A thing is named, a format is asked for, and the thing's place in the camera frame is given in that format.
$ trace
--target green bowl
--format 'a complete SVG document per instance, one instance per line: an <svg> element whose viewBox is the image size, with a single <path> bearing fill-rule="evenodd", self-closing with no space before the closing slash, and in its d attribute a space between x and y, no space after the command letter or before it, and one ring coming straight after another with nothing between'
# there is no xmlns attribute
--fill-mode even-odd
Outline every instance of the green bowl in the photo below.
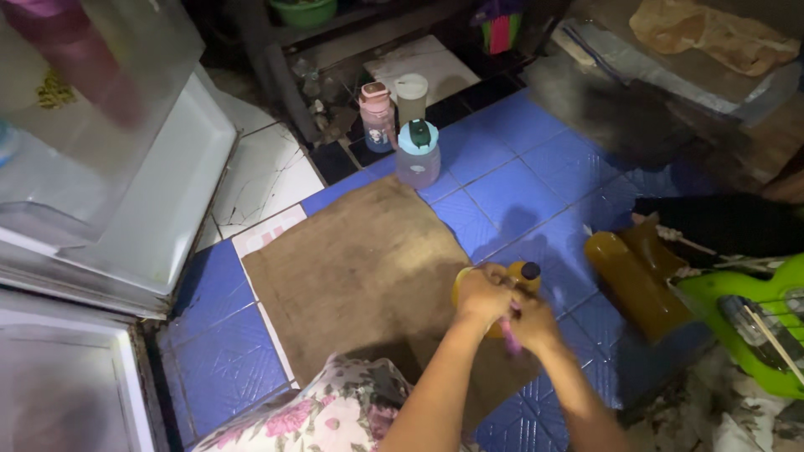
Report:
<svg viewBox="0 0 804 452"><path fill-rule="evenodd" d="M282 22L291 27L315 28L335 16L338 0L314 0L312 2L286 3L269 0L279 11Z"/></svg>

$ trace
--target green plastic toy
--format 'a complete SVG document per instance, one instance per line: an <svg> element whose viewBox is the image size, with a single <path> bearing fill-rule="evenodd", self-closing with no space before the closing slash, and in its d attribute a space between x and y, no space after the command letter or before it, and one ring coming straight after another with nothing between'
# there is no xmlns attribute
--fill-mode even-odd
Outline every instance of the green plastic toy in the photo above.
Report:
<svg viewBox="0 0 804 452"><path fill-rule="evenodd" d="M728 321L720 303L723 297L730 295L747 298L755 302L755 306L761 306L766 314L772 314L770 317L775 317L774 322L777 322L778 327L784 327L792 335L790 340L804 344L802 313L793 312L788 303L791 298L804 301L804 254L792 257L782 264L769 281L723 271L684 279L677 287L691 298L687 300L687 307L715 332L732 358L765 391L776 396L804 399L804 385L798 378L786 366L784 370L780 370L757 358L756 348L747 344Z"/></svg>

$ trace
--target brown mat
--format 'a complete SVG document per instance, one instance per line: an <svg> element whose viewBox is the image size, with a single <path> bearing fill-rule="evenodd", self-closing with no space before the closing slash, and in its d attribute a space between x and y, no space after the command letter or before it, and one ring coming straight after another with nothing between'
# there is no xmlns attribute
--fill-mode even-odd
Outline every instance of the brown mat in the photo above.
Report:
<svg viewBox="0 0 804 452"><path fill-rule="evenodd" d="M389 176L354 190L247 255L243 265L303 387L326 357L389 358L412 383L444 335L457 272L470 265L416 192ZM537 375L484 341L466 427Z"/></svg>

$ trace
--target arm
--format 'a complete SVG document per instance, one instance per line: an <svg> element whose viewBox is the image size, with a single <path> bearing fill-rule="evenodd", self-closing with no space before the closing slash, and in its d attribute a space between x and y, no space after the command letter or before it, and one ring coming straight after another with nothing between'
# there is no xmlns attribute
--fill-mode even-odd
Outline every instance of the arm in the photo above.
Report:
<svg viewBox="0 0 804 452"><path fill-rule="evenodd" d="M539 357L550 376L573 448L577 452L630 450L625 432L564 344L548 304L536 298L526 301L522 316L511 322L511 329L523 346Z"/></svg>
<svg viewBox="0 0 804 452"><path fill-rule="evenodd" d="M469 375L478 345L507 315L513 291L499 283L505 269L484 265L466 274L458 310L419 383L379 445L379 452L457 452Z"/></svg>

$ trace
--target pink water bottle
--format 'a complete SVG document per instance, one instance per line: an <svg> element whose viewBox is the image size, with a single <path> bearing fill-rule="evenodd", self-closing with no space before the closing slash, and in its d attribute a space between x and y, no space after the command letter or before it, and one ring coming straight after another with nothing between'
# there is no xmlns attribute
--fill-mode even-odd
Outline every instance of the pink water bottle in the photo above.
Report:
<svg viewBox="0 0 804 452"><path fill-rule="evenodd" d="M368 149L377 153L394 150L396 127L388 88L379 81L363 85L360 89L359 103Z"/></svg>

